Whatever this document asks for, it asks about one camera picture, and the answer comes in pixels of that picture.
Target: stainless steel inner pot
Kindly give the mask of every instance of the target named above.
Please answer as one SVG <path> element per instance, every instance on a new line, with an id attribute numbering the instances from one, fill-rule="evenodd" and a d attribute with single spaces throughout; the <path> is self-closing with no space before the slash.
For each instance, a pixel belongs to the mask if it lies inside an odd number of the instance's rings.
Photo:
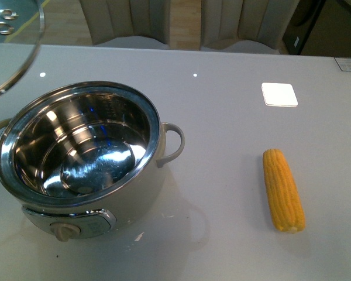
<path id="1" fill-rule="evenodd" d="M 155 107 L 132 88 L 101 82 L 66 86 L 33 101 L 6 128 L 0 179 L 25 201 L 91 201 L 146 165 L 159 131 Z"/>

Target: yellow corn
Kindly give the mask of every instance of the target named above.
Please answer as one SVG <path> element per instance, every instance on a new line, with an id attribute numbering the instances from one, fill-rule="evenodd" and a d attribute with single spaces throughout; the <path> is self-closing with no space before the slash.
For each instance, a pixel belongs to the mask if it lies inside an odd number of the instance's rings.
<path id="1" fill-rule="evenodd" d="M 263 166 L 270 214 L 275 228 L 289 233 L 302 231 L 305 228 L 305 216 L 297 186 L 282 151 L 265 151 Z"/>

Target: cooking pot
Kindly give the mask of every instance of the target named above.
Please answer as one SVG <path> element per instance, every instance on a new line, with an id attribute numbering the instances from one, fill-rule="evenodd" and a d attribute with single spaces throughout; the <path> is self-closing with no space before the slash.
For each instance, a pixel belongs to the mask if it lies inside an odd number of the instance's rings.
<path id="1" fill-rule="evenodd" d="M 0 122 L 0 181 L 40 229 L 60 241 L 118 229 L 143 215 L 184 147 L 182 130 L 126 85 L 58 88 Z M 164 156 L 166 132 L 181 143 Z"/>

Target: table surface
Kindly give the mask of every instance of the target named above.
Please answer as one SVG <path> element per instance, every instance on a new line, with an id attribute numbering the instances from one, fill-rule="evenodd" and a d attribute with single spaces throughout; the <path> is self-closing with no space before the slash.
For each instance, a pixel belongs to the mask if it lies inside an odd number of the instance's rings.
<path id="1" fill-rule="evenodd" d="M 0 120 L 92 80 L 144 93 L 185 149 L 142 219 L 91 239 L 59 242 L 0 184 L 0 280 L 351 280 L 351 72 L 333 58 L 42 46 Z M 262 83 L 291 84 L 298 106 L 268 107 Z M 167 151 L 178 142 L 168 133 Z M 292 168 L 303 232 L 271 223 L 268 148 Z"/>

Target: beige chair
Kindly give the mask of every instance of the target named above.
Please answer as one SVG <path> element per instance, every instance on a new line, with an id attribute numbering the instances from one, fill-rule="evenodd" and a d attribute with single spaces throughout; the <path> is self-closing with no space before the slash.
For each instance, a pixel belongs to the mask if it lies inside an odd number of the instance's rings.
<path id="1" fill-rule="evenodd" d="M 170 0 L 80 0 L 92 44 L 169 49 Z"/>
<path id="2" fill-rule="evenodd" d="M 279 54 L 299 0 L 202 0 L 201 50 Z"/>

